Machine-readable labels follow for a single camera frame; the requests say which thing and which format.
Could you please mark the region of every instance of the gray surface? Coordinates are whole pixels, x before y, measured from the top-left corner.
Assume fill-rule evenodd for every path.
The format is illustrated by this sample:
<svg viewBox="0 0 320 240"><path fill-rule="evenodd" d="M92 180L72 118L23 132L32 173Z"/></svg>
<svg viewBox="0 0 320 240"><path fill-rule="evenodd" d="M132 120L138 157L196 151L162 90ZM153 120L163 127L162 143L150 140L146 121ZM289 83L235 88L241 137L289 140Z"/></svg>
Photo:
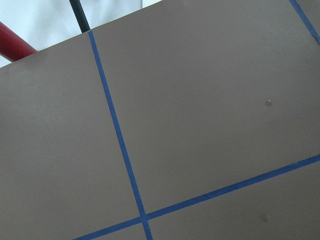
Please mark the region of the gray surface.
<svg viewBox="0 0 320 240"><path fill-rule="evenodd" d="M320 0L297 0L314 29L320 34Z"/></svg>
<svg viewBox="0 0 320 240"><path fill-rule="evenodd" d="M320 48L289 1L164 0L93 32L147 212L320 153Z"/></svg>
<svg viewBox="0 0 320 240"><path fill-rule="evenodd" d="M154 240L319 240L320 163L151 220Z"/></svg>
<svg viewBox="0 0 320 240"><path fill-rule="evenodd" d="M139 215L87 33L0 68L0 193L1 240Z"/></svg>
<svg viewBox="0 0 320 240"><path fill-rule="evenodd" d="M146 235L142 224L127 227L120 231L96 238L96 240L145 240Z"/></svg>

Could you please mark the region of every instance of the black rod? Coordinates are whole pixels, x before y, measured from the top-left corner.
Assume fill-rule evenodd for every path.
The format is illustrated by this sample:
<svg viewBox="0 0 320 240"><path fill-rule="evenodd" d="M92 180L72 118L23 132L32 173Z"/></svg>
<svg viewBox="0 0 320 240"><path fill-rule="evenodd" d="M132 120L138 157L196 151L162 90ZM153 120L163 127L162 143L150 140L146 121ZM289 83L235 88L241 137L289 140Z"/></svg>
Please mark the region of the black rod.
<svg viewBox="0 0 320 240"><path fill-rule="evenodd" d="M81 6L80 0L70 0L71 7L73 9L76 20L78 21L81 32L87 32L90 30L86 15Z"/></svg>

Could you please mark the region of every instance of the water droplet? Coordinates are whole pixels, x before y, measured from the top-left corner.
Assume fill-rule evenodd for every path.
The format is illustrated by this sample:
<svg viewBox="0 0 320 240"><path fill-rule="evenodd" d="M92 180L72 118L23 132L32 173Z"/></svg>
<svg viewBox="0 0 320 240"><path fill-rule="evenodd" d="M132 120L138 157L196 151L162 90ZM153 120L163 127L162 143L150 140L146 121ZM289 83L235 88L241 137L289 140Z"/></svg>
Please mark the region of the water droplet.
<svg viewBox="0 0 320 240"><path fill-rule="evenodd" d="M270 219L270 216L268 213L263 212L259 215L259 218L261 219L262 222L268 222L268 220Z"/></svg>
<svg viewBox="0 0 320 240"><path fill-rule="evenodd" d="M271 107L274 103L271 100L268 100L264 104L267 105L268 107Z"/></svg>

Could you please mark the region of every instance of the red cylinder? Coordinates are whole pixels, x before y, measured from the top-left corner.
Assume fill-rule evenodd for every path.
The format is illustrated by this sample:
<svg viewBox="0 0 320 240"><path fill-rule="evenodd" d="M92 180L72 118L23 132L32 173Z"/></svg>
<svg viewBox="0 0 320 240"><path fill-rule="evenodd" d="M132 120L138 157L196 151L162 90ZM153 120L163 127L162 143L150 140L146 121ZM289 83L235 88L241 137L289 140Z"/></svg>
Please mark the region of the red cylinder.
<svg viewBox="0 0 320 240"><path fill-rule="evenodd" d="M0 22L0 55L11 62L36 53L32 46Z"/></svg>

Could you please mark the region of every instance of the blue line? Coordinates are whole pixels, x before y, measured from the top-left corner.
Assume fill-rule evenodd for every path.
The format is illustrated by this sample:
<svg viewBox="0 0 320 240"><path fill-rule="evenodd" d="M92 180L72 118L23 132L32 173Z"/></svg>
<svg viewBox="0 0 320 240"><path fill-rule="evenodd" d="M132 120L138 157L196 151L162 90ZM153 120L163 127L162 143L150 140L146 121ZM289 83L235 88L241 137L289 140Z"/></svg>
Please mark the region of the blue line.
<svg viewBox="0 0 320 240"><path fill-rule="evenodd" d="M307 165L314 164L316 162L320 162L320 154L316 155L316 156L313 156L313 157L310 157L310 158L307 158L305 160L301 160L301 161L295 162L293 164L278 168L276 170L269 171L269 172L261 174L259 176L255 176L255 177L249 178L247 180L244 180L244 181L241 181L241 182L238 182L238 183L223 187L221 189L218 189L218 190L215 190L215 191L212 191L212 192L209 192L209 193L206 193L206 194L191 198L189 200L186 200L186 201L183 201L183 202L171 205L171 206L167 206L167 207L162 208L160 210L148 213L146 216L147 216L148 220L151 220L151 219L160 217L162 215L166 215L166 214L169 214L169 213L184 209L186 207L189 207L189 206L204 202L206 200L210 200L210 199L216 198L218 196L231 193L231 192L233 192L235 190L245 188L245 187L250 186L252 184L256 184L256 183L259 183L261 181L264 181L264 180L267 180L267 179L271 179L271 178L276 177L278 175L291 172L293 170L305 167Z"/></svg>
<svg viewBox="0 0 320 240"><path fill-rule="evenodd" d="M116 231L131 227L131 226L139 224L139 223L141 223L140 217L136 217L136 218L133 218L131 220L124 221L124 222L118 223L116 225L109 226L107 228L101 229L99 231L95 231L95 232L89 233L87 235L75 238L74 240L92 240L92 239L96 239L96 238L99 238L101 236L114 233Z"/></svg>
<svg viewBox="0 0 320 240"><path fill-rule="evenodd" d="M98 71L99 71L100 78L101 78L101 82L102 82L104 94L105 94L105 97L106 97L106 101L107 101L107 104L109 106L109 110L110 110L111 118L112 118L112 121L113 121L115 133L116 133L116 136L118 138L118 142L119 142L119 145L120 145L120 149L121 149L121 153L122 153L123 160L124 160L124 163L125 163L125 167L126 167L126 170L127 170L127 173L128 173L129 179L130 179L131 187L132 187L132 190L133 190L135 202L136 202L136 205L138 207L139 214L140 214L140 219L141 219L141 222L142 222L142 225L143 225L145 236L146 236L147 240L153 240L152 234L151 234L151 230L150 230L150 227L149 227L149 223L148 223L148 220L147 220L147 217L146 217L145 208L144 208L144 205L142 203L142 199L141 199L140 192L139 192L139 189L138 189L136 177L134 175L134 171L133 171L131 163L130 163L130 159L129 159L129 155L128 155L127 148L126 148L126 145L125 145L125 141L124 141L124 138L123 138L123 135L122 135L122 132L121 132L121 129L120 129L119 121L118 121L118 118L117 118L115 106L114 106L114 103L112 101L111 93L110 93L110 90L109 90L109 87L108 87L108 83L107 83L107 79L106 79L106 76L105 76L105 72L104 72L104 69L102 67L102 63L101 63L101 60L100 60L100 56L99 56L98 48L97 48L96 41L95 41L95 38L94 38L94 34L93 34L92 31L89 31L88 34L89 34L89 37L90 37L90 42L91 42L91 46L92 46L95 62L96 62L96 65L97 65L97 68L98 68Z"/></svg>
<svg viewBox="0 0 320 240"><path fill-rule="evenodd" d="M317 33L317 31L315 30L314 26L312 26L311 22L309 21L308 17L306 16L306 14L304 13L304 11L302 10L302 8L300 7L300 5L297 3L296 0L289 0L290 3L292 4L293 8L295 9L295 11L298 13L298 15L300 16L301 20L303 21L304 25L306 26L306 28L309 30L309 32L311 33L311 35L315 38L315 40L317 41L317 43L320 45L320 37Z"/></svg>

